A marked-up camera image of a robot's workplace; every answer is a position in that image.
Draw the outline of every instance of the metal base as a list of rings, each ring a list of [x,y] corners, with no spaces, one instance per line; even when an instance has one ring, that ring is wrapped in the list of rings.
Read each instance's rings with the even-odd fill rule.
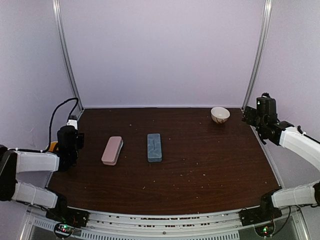
[[[47,211],[45,217],[47,219],[52,219],[57,222],[62,221],[62,219],[58,217],[56,214],[54,214],[52,211]],[[81,228],[81,227],[85,228],[87,226],[88,219],[89,219],[89,212],[68,207],[65,223],[75,228]]]
[[[255,225],[263,222],[271,221],[272,219],[282,216],[279,208],[273,208],[272,211],[263,213],[260,207],[244,209],[239,212],[242,226]]]
[[[76,228],[69,239],[82,240],[239,240],[256,239],[256,226],[241,226],[238,210],[192,214],[192,215],[128,215],[88,210],[86,227]],[[287,219],[288,209],[274,221],[280,228]],[[278,237],[285,235],[290,240],[310,239],[300,211],[292,207],[291,220]],[[56,221],[45,218],[45,213],[37,207],[29,207],[21,240],[55,240],[53,233]]]

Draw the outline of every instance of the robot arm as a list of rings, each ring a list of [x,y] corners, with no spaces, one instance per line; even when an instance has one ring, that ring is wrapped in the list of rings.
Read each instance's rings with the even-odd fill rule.
[[[242,121],[255,127],[263,144],[265,140],[298,154],[320,171],[320,142],[286,121],[279,121],[276,100],[268,93],[256,99],[256,109],[247,106]],[[275,190],[261,198],[255,212],[263,219],[275,214],[275,209],[295,205],[320,205],[320,182]]]
[[[49,210],[49,218],[68,219],[70,211],[67,198],[59,193],[16,180],[22,172],[64,172],[77,163],[78,149],[84,144],[84,135],[78,133],[75,117],[57,132],[53,152],[27,149],[8,149],[0,145],[0,201],[18,201],[38,205]]]

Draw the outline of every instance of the brown wooden tabletop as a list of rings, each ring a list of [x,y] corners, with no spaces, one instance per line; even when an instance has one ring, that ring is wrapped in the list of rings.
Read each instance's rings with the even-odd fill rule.
[[[278,187],[240,109],[215,124],[209,108],[86,109],[76,167],[55,172],[49,189],[71,207],[141,215],[212,213],[252,207]],[[162,162],[148,163],[147,134],[159,133]],[[111,136],[124,145],[116,166],[102,154]]]

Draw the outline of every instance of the white wall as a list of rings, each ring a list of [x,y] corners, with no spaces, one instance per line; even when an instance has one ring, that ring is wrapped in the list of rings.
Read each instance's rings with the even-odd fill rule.
[[[264,0],[61,1],[87,107],[240,107]]]
[[[0,144],[44,149],[49,121],[59,103],[72,97],[63,64],[51,0],[0,1]],[[57,112],[52,139],[71,105]],[[47,172],[17,176],[44,186]],[[0,202],[0,238],[17,239],[26,206]]]
[[[320,139],[320,2],[273,1],[269,34],[259,75],[250,100],[269,92],[277,101],[280,120],[286,120]],[[320,173],[298,155],[267,144],[284,182],[295,187],[320,179]],[[319,239],[320,210],[305,208],[313,239]]]

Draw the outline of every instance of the small bowl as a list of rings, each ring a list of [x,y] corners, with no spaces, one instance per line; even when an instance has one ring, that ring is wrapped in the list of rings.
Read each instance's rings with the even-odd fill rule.
[[[221,106],[216,106],[211,109],[211,118],[217,124],[224,124],[230,117],[230,112]]]

